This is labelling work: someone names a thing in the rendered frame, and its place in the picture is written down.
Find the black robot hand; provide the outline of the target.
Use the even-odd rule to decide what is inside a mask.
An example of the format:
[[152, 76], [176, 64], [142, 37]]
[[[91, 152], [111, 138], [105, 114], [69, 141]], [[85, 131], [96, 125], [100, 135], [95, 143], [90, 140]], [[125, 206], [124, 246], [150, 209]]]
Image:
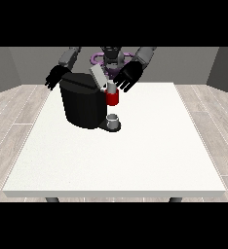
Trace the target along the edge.
[[62, 76], [69, 72], [67, 67], [61, 65], [55, 66], [50, 74], [46, 77], [46, 86], [48, 89], [53, 90], [57, 83], [61, 80]]
[[114, 78], [116, 87], [128, 92], [130, 88], [140, 79], [143, 73], [142, 64], [139, 61], [128, 62]]

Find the small grey coffee pod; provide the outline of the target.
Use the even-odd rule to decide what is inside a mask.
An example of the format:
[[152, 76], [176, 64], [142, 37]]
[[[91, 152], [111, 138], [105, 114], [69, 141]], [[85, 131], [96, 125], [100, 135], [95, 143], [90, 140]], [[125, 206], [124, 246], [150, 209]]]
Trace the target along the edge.
[[116, 92], [116, 85], [112, 80], [107, 81], [107, 92], [114, 94]]

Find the pale grey machine lid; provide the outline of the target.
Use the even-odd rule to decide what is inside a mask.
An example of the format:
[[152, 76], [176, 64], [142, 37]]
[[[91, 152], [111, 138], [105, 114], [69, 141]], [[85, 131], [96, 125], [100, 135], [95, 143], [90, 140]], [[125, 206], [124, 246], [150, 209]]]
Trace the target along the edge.
[[90, 68], [90, 73], [94, 77], [95, 83], [99, 89], [102, 89], [107, 83], [107, 79], [99, 64], [96, 64]]

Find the black coffee machine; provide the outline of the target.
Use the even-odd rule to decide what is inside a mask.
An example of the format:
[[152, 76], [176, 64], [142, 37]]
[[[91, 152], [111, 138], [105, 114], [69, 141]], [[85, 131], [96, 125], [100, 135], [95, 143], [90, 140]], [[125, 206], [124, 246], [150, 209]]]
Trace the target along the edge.
[[105, 90], [99, 89], [91, 74], [66, 73], [59, 82], [59, 88], [67, 120], [81, 128], [102, 128], [109, 132], [121, 129], [107, 127]]

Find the small grey cup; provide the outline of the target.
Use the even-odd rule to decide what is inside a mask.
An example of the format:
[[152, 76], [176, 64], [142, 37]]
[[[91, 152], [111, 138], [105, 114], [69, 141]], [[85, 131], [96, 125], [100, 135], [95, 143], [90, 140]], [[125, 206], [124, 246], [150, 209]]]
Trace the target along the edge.
[[109, 114], [106, 117], [107, 120], [107, 127], [110, 129], [115, 129], [119, 125], [119, 118], [116, 114]]

